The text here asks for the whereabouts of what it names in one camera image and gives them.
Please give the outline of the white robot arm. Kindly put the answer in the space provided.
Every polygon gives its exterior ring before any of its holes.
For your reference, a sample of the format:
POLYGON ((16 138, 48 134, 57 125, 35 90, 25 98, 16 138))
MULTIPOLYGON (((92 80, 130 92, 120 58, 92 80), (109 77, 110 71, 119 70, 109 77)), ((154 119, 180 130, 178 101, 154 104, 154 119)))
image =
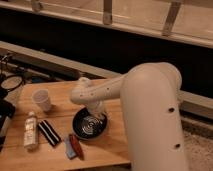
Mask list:
POLYGON ((96 86, 79 79, 75 104, 121 101, 132 171, 189 171, 179 113, 179 70, 166 62, 144 63, 96 86))

